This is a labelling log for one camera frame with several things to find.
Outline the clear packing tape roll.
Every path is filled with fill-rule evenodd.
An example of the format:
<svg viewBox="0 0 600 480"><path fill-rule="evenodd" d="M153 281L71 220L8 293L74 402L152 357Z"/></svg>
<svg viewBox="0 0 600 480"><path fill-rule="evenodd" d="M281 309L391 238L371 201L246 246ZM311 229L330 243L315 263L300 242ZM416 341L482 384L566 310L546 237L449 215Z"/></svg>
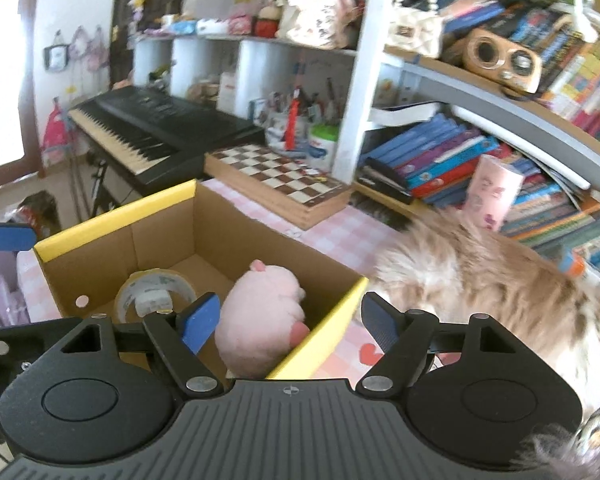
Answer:
<svg viewBox="0 0 600 480"><path fill-rule="evenodd" d="M181 273L166 269L137 271L117 292L114 314L120 323L125 323L131 311L139 318L157 311L170 311L174 308L173 295L186 304L197 299L192 284Z"/></svg>

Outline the long-haired orange white cat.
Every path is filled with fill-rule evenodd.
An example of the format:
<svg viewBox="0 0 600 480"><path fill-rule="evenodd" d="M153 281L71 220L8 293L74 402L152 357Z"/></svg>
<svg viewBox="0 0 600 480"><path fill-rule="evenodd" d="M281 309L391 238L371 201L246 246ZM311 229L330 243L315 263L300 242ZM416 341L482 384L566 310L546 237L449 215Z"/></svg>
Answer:
<svg viewBox="0 0 600 480"><path fill-rule="evenodd" d="M378 252L366 292L439 320L401 399L358 393L407 478L600 479L600 285L431 211Z"/></svg>

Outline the pink plush toy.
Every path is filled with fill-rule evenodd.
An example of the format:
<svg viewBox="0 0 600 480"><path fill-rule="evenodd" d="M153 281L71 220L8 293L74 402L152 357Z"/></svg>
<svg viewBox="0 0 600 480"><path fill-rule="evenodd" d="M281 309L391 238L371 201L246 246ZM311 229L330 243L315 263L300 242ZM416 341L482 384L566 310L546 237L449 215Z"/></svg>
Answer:
<svg viewBox="0 0 600 480"><path fill-rule="evenodd" d="M302 300L306 292L294 274L260 260L226 296L216 348L236 378L263 379L309 336Z"/></svg>

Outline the yellow cardboard box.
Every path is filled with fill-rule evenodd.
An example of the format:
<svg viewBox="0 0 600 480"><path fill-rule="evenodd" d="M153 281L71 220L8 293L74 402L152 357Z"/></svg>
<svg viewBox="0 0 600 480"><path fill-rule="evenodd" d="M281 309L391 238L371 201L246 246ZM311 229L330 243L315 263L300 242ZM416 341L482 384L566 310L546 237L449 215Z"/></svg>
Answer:
<svg viewBox="0 0 600 480"><path fill-rule="evenodd" d="M197 294L226 297L254 259L291 270L306 292L311 333L272 373L309 379L335 350L366 278L253 220L229 200L189 181L46 238L34 251L65 316L114 318L118 292L135 272L172 270Z"/></svg>

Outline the pink checkered tablecloth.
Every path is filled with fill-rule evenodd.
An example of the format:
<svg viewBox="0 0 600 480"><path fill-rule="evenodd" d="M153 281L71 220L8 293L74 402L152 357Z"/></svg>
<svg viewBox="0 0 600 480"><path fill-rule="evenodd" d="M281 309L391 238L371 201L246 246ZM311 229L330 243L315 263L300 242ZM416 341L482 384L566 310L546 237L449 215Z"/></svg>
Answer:
<svg viewBox="0 0 600 480"><path fill-rule="evenodd" d="M217 180L206 183L204 187L228 200L250 219L362 273L370 270L373 251L394 233L388 226L352 207L302 231ZM42 266L34 261L32 252L18 257L18 273L30 318L33 321L57 318L59 309L56 301L52 298L50 286L45 283ZM358 322L351 323L337 342L338 346L317 369L316 376L347 377L350 382L357 382L378 359L379 349Z"/></svg>

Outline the pink printed cup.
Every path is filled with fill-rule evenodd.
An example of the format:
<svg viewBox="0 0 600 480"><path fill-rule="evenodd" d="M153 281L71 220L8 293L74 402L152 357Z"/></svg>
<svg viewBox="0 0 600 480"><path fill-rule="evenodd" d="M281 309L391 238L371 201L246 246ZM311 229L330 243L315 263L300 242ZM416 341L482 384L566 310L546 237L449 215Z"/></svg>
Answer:
<svg viewBox="0 0 600 480"><path fill-rule="evenodd" d="M491 155L481 155L466 192L463 212L476 226L498 232L520 191L524 175Z"/></svg>

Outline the wooden chess board box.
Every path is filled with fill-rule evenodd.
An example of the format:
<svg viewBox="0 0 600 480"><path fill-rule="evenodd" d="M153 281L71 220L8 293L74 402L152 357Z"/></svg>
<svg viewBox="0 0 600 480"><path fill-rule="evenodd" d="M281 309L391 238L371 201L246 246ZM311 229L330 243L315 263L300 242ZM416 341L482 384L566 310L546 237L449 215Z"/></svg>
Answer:
<svg viewBox="0 0 600 480"><path fill-rule="evenodd" d="M257 144L221 148L204 156L204 172L302 230L349 203L349 185Z"/></svg>

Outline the black electronic keyboard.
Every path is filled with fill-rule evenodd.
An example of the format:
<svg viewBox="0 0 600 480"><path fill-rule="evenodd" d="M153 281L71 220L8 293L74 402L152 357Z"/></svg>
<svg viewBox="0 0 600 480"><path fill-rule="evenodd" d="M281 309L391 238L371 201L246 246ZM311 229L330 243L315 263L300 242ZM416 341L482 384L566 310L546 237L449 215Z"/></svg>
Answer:
<svg viewBox="0 0 600 480"><path fill-rule="evenodd" d="M141 196L201 177L208 153L265 141L264 130L248 120L134 86L82 102L68 117Z"/></svg>

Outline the white green lidded jar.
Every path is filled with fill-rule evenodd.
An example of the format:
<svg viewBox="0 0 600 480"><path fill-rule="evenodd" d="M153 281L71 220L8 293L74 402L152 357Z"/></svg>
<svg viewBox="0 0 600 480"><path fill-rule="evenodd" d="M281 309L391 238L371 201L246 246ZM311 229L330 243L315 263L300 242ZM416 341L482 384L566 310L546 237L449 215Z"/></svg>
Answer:
<svg viewBox="0 0 600 480"><path fill-rule="evenodd" d="M308 164L323 172L332 171L339 138L339 127L329 124L315 124L308 135L309 145L306 152Z"/></svg>

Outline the pen holder with pens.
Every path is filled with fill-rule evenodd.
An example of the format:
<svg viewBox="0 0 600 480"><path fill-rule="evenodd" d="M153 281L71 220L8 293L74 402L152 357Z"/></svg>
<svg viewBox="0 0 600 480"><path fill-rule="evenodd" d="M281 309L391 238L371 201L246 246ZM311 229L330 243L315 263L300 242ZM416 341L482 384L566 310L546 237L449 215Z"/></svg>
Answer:
<svg viewBox="0 0 600 480"><path fill-rule="evenodd" d="M266 144L291 158L306 158L313 125L335 125L340 130L340 106L332 90L326 96L309 94L301 86L288 94L275 92L268 97L264 111Z"/></svg>

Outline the wooden retro radio speaker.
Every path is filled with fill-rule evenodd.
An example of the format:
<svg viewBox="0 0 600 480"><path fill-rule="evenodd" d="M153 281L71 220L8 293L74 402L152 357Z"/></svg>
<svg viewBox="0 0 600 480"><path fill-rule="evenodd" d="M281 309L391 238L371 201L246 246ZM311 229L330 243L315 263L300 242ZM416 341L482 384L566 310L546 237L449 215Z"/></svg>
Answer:
<svg viewBox="0 0 600 480"><path fill-rule="evenodd" d="M466 70L525 94L538 91L543 62L532 50L483 28L466 38Z"/></svg>

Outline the cream quilted pearl handbag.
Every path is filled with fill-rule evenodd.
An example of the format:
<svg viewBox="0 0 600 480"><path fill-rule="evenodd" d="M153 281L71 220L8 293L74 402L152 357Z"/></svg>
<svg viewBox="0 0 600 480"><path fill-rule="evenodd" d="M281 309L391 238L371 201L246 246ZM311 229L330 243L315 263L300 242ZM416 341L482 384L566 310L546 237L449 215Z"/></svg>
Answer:
<svg viewBox="0 0 600 480"><path fill-rule="evenodd" d="M438 58L442 50L444 21L438 0L425 0L426 10L404 6L404 0L391 0L386 47Z"/></svg>

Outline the red white small doll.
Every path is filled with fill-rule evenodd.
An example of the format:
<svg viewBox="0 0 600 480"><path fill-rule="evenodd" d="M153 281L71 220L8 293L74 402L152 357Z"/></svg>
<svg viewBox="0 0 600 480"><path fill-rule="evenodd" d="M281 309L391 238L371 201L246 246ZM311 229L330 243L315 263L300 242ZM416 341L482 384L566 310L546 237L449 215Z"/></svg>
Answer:
<svg viewBox="0 0 600 480"><path fill-rule="evenodd" d="M264 6L258 13L253 27L253 35L259 38L275 38L282 9L274 3Z"/></svg>

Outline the white floral rabbit doll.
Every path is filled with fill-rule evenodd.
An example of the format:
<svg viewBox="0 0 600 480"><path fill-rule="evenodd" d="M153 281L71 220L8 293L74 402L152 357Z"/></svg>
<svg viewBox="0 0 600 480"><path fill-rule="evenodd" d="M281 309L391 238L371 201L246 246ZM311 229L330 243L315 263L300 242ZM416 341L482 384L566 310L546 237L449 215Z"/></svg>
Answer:
<svg viewBox="0 0 600 480"><path fill-rule="evenodd" d="M282 8L276 37L322 50L347 47L347 26L355 20L354 0L277 0Z"/></svg>

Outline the white bookshelf frame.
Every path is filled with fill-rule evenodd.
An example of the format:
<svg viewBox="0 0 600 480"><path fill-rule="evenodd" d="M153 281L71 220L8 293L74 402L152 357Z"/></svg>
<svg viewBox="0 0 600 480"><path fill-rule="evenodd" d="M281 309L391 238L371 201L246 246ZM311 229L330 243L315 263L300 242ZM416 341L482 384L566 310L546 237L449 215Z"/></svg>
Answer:
<svg viewBox="0 0 600 480"><path fill-rule="evenodd" d="M388 3L370 0L355 51L249 36L144 38L134 50L133 81L144 86L152 70L170 64L170 90L181 98L197 79L230 72L235 78L228 110L245 118L257 98L296 87L313 93L334 77L347 101L332 171L344 182L353 179L373 107L433 100L555 166L580 188L600 191L600 142L537 102L506 96L493 81L432 58L386 49L381 34L388 21L380 12ZM385 101L379 97L383 76L396 86L394 96Z"/></svg>

